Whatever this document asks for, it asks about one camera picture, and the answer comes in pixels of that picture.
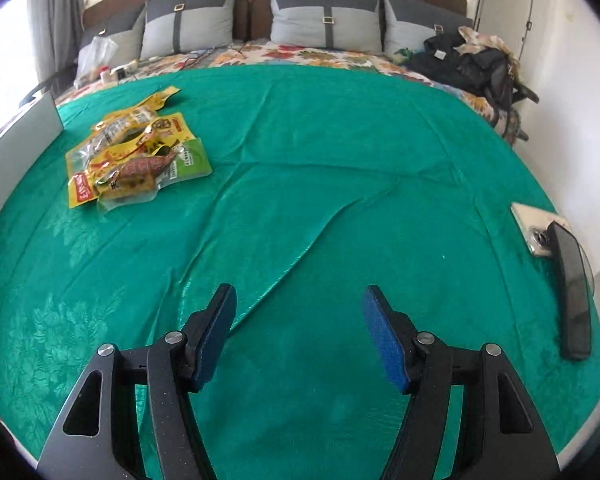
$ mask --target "red label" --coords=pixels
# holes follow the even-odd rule
[[[86,202],[93,198],[93,193],[87,182],[87,176],[84,173],[76,173],[74,175],[74,186],[78,202]]]

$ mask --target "white door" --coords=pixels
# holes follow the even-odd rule
[[[481,0],[477,30],[498,36],[520,56],[531,7],[532,0]]]

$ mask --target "green tablecloth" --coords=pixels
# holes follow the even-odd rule
[[[64,152],[106,112],[170,84],[182,91],[164,113],[183,112],[214,173],[106,216],[67,209]],[[499,343],[555,449],[598,400],[597,320],[592,357],[560,359],[550,263],[529,254],[509,211],[551,204],[454,97],[366,73],[246,66],[142,80],[60,113],[66,131],[0,214],[0,415],[34,454],[99,344],[152,343],[221,282],[238,291],[238,317],[192,398],[220,479],[380,475],[408,398],[363,323],[370,283],[448,344]]]

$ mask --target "cushion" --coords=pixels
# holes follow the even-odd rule
[[[379,53],[380,0],[271,0],[277,44]]]
[[[436,35],[436,25],[444,32],[458,30],[461,25],[473,26],[462,14],[420,0],[384,0],[384,16],[384,52],[388,56],[402,48],[422,51],[424,40]]]
[[[143,31],[144,4],[111,16],[108,20],[84,31],[80,42],[78,64],[80,58],[84,59],[86,56],[87,49],[91,46],[91,41],[95,36],[111,38],[118,45],[113,59],[109,61],[110,67],[124,65],[138,59],[140,57]]]
[[[149,0],[140,59],[229,44],[235,0]]]

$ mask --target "silver screw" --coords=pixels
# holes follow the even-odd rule
[[[496,343],[487,343],[487,345],[484,347],[484,349],[487,351],[487,354],[489,354],[489,355],[498,356],[498,355],[502,354],[502,348],[500,348],[498,345],[496,345]]]
[[[170,345],[175,345],[182,341],[182,332],[178,332],[174,330],[173,332],[169,332],[166,336],[164,336],[164,340]]]
[[[98,348],[98,355],[101,355],[102,357],[106,357],[111,354],[113,354],[113,345],[111,343],[104,343],[104,345],[100,345]]]
[[[436,340],[435,336],[431,332],[420,332],[417,339],[418,342],[423,345],[431,345]]]

